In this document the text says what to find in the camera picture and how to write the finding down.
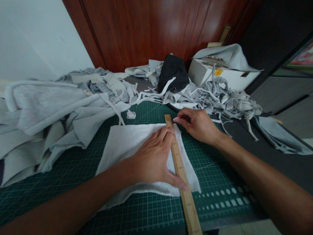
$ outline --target green cutting mat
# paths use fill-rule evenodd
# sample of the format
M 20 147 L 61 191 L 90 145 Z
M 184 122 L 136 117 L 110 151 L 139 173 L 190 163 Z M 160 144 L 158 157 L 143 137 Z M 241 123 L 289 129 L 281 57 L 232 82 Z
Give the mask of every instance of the green cutting mat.
M 176 113 L 165 105 L 142 102 L 131 107 L 136 119 L 125 124 L 164 123 L 164 114 Z M 106 120 L 86 150 L 71 148 L 53 169 L 37 174 L 0 191 L 0 226 L 47 200 L 92 178 L 102 157 L 110 127 L 118 125 L 115 115 Z M 202 193 L 193 193 L 202 226 L 212 221 L 253 214 L 259 204 L 229 163 L 213 147 L 192 138 L 180 126 L 182 139 L 198 176 Z M 99 212 L 81 234 L 151 233 L 185 227 L 181 199 L 154 193 L 133 194 L 125 203 Z

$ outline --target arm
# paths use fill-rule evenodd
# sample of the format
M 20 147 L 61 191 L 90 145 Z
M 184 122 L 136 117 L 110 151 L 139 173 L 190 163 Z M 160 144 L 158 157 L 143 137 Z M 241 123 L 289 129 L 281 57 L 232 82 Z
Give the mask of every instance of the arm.
M 118 191 L 135 183 L 162 181 L 186 189 L 167 169 L 172 129 L 163 127 L 130 158 L 14 219 L 0 234 L 75 234 Z
M 174 121 L 221 152 L 283 234 L 313 233 L 313 197 L 309 193 L 222 133 L 204 110 L 184 108 Z

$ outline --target table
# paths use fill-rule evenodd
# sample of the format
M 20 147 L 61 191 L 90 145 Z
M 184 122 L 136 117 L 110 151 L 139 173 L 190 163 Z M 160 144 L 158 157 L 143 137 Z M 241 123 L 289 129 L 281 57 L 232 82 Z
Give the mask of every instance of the table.
M 136 119 L 122 117 L 126 124 L 164 122 L 164 114 L 176 116 L 168 107 L 143 102 L 131 107 Z M 1 225 L 18 215 L 60 195 L 95 175 L 110 127 L 118 124 L 117 116 L 100 127 L 86 150 L 67 150 L 45 174 L 37 174 L 0 192 Z M 227 131 L 239 144 L 282 171 L 312 194 L 312 156 L 285 155 L 272 148 L 254 128 L 260 139 L 255 142 L 246 130 L 244 121 L 225 124 Z M 202 193 L 193 193 L 203 230 L 267 218 L 252 192 L 229 163 L 213 147 L 193 139 L 181 126 L 187 155 L 199 178 Z M 185 233 L 185 219 L 179 197 L 154 193 L 134 194 L 125 203 L 97 213 L 80 234 Z

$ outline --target white box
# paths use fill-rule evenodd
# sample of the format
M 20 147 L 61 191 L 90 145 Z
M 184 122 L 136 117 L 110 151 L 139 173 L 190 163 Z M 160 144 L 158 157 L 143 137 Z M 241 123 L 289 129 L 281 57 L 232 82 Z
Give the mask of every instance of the white box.
M 226 67 L 219 68 L 215 75 L 228 81 L 228 87 L 232 90 L 244 90 L 260 74 L 260 72 L 243 72 L 230 70 Z M 202 59 L 192 59 L 188 76 L 196 86 L 202 86 L 212 80 L 212 66 L 202 63 Z

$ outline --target yellow sticker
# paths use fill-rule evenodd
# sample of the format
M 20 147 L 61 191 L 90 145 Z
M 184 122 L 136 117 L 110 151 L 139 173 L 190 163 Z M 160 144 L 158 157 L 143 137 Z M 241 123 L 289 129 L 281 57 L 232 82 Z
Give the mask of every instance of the yellow sticker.
M 222 74 L 222 72 L 223 72 L 223 70 L 222 70 L 222 69 L 220 69 L 220 68 L 216 68 L 214 76 L 219 76 L 219 75 L 221 75 L 221 74 Z

